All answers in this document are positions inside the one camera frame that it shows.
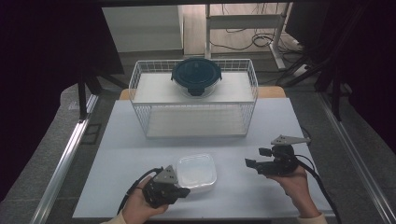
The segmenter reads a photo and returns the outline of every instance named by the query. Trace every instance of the black curtain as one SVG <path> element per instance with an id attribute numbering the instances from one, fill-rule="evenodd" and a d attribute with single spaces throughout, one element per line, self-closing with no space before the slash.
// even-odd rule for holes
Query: black curtain
<path id="1" fill-rule="evenodd" d="M 396 153 L 395 15 L 394 1 L 371 1 L 338 62 L 349 102 Z"/>
<path id="2" fill-rule="evenodd" d="M 1 1 L 0 29 L 3 200 L 53 121 L 62 91 L 80 76 L 123 69 L 97 5 Z"/>

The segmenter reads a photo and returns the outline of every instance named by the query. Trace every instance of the white tabletop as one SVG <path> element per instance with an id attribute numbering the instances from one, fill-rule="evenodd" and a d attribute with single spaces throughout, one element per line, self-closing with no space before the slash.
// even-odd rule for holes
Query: white tabletop
<path id="1" fill-rule="evenodd" d="M 117 101 L 73 217 L 114 217 L 126 190 L 146 171 L 175 164 L 178 158 L 209 153 L 217 182 L 208 192 L 178 199 L 153 219 L 254 219 L 297 217 L 284 190 L 247 168 L 245 158 L 271 161 L 259 147 L 271 147 L 280 134 L 303 137 L 290 100 L 259 99 L 246 137 L 147 139 L 129 101 Z M 295 153 L 312 160 L 306 144 Z M 333 215 L 315 179 L 308 175 L 318 209 Z"/>

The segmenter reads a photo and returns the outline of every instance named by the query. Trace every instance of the white cabinet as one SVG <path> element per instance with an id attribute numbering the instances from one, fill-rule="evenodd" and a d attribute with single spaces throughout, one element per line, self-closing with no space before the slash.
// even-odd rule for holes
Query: white cabinet
<path id="1" fill-rule="evenodd" d="M 118 52 L 183 49 L 179 6 L 104 7 Z"/>

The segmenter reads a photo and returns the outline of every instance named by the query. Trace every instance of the white plastic container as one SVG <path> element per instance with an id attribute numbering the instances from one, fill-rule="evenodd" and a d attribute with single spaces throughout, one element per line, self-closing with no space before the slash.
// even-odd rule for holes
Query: white plastic container
<path id="1" fill-rule="evenodd" d="M 177 162 L 177 179 L 182 188 L 191 193 L 213 189 L 217 180 L 216 167 L 209 154 L 198 154 L 180 158 Z"/>

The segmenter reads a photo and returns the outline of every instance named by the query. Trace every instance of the wrist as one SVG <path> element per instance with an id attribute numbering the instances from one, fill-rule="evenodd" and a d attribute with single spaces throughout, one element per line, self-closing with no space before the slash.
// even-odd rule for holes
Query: wrist
<path id="1" fill-rule="evenodd" d="M 300 217 L 302 218 L 318 217 L 321 214 L 311 198 L 305 200 L 293 200 L 293 204 L 296 206 L 300 213 Z"/>

